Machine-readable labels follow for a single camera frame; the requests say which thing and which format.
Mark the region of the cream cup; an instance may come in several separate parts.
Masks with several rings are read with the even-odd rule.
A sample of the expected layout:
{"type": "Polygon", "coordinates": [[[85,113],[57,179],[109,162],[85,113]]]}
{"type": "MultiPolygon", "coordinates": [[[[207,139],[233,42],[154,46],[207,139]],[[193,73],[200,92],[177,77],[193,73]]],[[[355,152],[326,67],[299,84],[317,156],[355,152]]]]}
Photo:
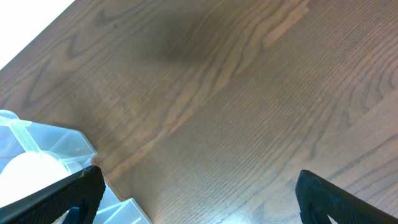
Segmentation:
{"type": "Polygon", "coordinates": [[[24,152],[1,172],[1,206],[5,207],[70,175],[56,158],[44,152],[24,152]]]}

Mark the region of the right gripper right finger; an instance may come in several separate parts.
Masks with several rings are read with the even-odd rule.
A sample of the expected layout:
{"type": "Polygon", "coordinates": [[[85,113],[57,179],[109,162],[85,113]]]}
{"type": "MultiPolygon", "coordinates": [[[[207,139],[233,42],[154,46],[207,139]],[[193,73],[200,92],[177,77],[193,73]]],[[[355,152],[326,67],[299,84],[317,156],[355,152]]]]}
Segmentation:
{"type": "Polygon", "coordinates": [[[331,224],[397,224],[397,218],[351,195],[331,182],[301,170],[295,186],[301,221],[331,224]]]}

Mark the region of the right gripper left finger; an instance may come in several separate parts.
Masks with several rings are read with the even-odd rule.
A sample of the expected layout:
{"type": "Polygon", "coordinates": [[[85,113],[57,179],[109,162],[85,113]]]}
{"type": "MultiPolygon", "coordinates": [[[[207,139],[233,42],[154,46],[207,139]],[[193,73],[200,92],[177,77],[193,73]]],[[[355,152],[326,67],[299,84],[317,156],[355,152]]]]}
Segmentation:
{"type": "Polygon", "coordinates": [[[1,224],[54,223],[63,214],[64,223],[92,224],[105,188],[101,169],[88,166],[1,208],[1,224]]]}

